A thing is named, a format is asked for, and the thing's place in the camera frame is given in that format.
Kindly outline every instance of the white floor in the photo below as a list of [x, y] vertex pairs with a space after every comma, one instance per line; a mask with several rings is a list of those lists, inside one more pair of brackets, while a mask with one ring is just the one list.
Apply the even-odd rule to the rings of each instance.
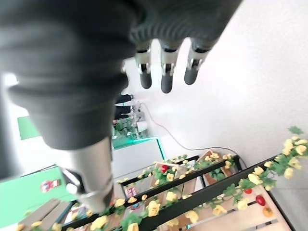
[[[154, 120], [188, 148], [225, 146], [252, 165], [278, 154], [296, 125], [308, 132], [308, 2], [246, 0], [203, 64], [184, 83], [190, 41], [181, 47], [170, 94], [160, 90], [160, 51], [152, 45], [152, 87], [141, 87], [134, 59], [126, 61], [128, 91]], [[168, 157], [187, 151], [149, 118]], [[308, 225], [308, 160], [291, 180], [279, 178], [276, 198], [297, 231]]]

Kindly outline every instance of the wooden slat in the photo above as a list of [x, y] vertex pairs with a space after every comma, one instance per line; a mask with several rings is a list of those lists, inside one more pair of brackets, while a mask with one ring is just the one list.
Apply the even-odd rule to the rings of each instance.
[[284, 228], [283, 224], [277, 222], [275, 224], [267, 225], [261, 229], [258, 229], [258, 231], [286, 231], [286, 229]]
[[40, 228], [43, 231], [49, 230], [55, 221], [59, 218], [59, 216], [66, 210], [69, 206], [70, 202], [68, 201], [61, 201], [57, 207], [55, 207], [43, 220], [42, 225]]
[[47, 216], [47, 214], [49, 214], [59, 203], [60, 201], [57, 199], [49, 200], [37, 210], [35, 210], [33, 213], [31, 213], [29, 216], [21, 220], [18, 224], [24, 224], [25, 227], [23, 231], [30, 231], [31, 225], [34, 222], [43, 220], [43, 218]]
[[267, 218], [262, 213], [263, 207], [259, 204], [250, 205], [245, 211], [234, 211], [221, 217], [191, 228], [192, 231], [217, 231], [228, 224], [228, 231], [240, 231], [251, 228], [275, 219], [275, 216]]

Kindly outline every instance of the black shelf rail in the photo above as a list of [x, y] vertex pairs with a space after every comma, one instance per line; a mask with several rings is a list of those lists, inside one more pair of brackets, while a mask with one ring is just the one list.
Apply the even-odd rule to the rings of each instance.
[[[235, 163], [239, 162], [239, 156], [235, 155], [235, 156], [233, 157], [233, 159], [234, 159]], [[164, 192], [164, 191], [166, 191], [166, 190], [169, 190], [169, 189], [172, 189], [172, 188], [174, 188], [174, 187], [176, 187], [176, 186], [179, 186], [179, 185], [181, 185], [181, 184], [184, 184], [184, 183], [186, 183], [186, 182], [188, 182], [188, 181], [190, 181], [190, 180], [192, 180], [192, 179], [194, 179], [194, 178], [201, 177], [201, 176], [203, 176], [204, 174], [209, 173], [209, 172], [211, 172], [211, 171], [213, 171], [213, 170], [215, 170], [215, 169], [217, 169], [217, 168], [223, 167], [223, 166], [225, 166], [225, 160], [220, 161], [220, 162], [217, 162], [216, 164], [213, 164], [213, 165], [211, 165], [211, 166], [209, 166], [209, 167], [206, 167], [206, 168], [204, 168], [204, 169], [201, 169], [201, 170], [198, 170], [198, 171], [195, 171], [195, 172], [191, 172], [191, 173], [187, 174], [186, 177], [183, 178], [183, 179], [181, 179], [181, 180], [180, 180], [180, 179], [176, 179], [176, 180], [174, 180], [174, 181], [167, 182], [167, 183], [165, 183], [165, 184], [163, 184], [163, 185], [160, 185], [160, 186], [157, 186], [157, 187], [155, 187], [155, 188], [146, 190], [146, 191], [144, 191], [144, 192], [142, 192], [142, 193], [140, 193], [140, 194], [134, 196], [134, 197], [137, 199], [136, 202], [134, 202], [134, 203], [128, 203], [128, 201], [126, 200], [125, 203], [124, 203], [124, 206], [125, 206], [125, 207], [129, 207], [129, 206], [134, 205], [134, 204], [136, 204], [136, 203], [138, 203], [138, 202], [141, 202], [141, 201], [142, 201], [141, 198], [142, 198], [142, 196], [143, 196], [144, 194], [146, 194], [146, 195], [148, 196], [148, 198], [150, 198], [150, 197], [155, 196], [155, 195], [157, 195], [157, 194], [159, 194], [159, 193], [162, 193], [162, 192]], [[97, 217], [98, 217], [97, 214], [93, 214], [93, 215], [92, 215], [91, 217], [89, 217], [89, 218], [82, 218], [82, 219], [77, 220], [77, 221], [71, 221], [71, 222], [69, 222], [69, 223], [64, 224], [64, 225], [62, 226], [62, 230], [65, 231], [65, 230], [66, 230], [67, 228], [69, 228], [69, 227], [72, 227], [72, 228], [74, 228], [74, 229], [75, 229], [75, 228], [78, 228], [78, 227], [80, 227], [80, 226], [83, 226], [83, 225], [86, 225], [86, 224], [88, 224], [88, 223], [93, 222]]]

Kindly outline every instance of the green artificial leaf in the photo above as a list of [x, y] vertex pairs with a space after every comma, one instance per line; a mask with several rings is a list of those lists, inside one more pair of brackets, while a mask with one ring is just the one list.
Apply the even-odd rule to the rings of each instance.
[[224, 193], [225, 196], [232, 196], [232, 195], [236, 194], [235, 184], [232, 184], [229, 187], [227, 187], [227, 189], [224, 190], [222, 193]]
[[251, 182], [249, 179], [241, 179], [239, 182], [239, 186], [241, 187], [241, 189], [245, 190], [245, 189], [252, 189], [253, 187], [255, 187], [255, 184]]
[[303, 134], [304, 132], [302, 131], [302, 129], [298, 128], [297, 126], [291, 126], [288, 128], [290, 132], [292, 132], [293, 134]]

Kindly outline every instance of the red artificial apple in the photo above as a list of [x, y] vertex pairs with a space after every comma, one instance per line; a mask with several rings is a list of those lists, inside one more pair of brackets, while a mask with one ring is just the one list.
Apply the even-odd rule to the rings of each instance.
[[261, 206], [266, 204], [264, 197], [261, 195], [256, 196], [256, 202]]
[[251, 193], [252, 193], [252, 189], [245, 189], [244, 192], [245, 192], [246, 194], [251, 194]]
[[168, 170], [168, 165], [163, 165], [163, 166], [161, 167], [162, 173], [165, 173], [167, 170]]

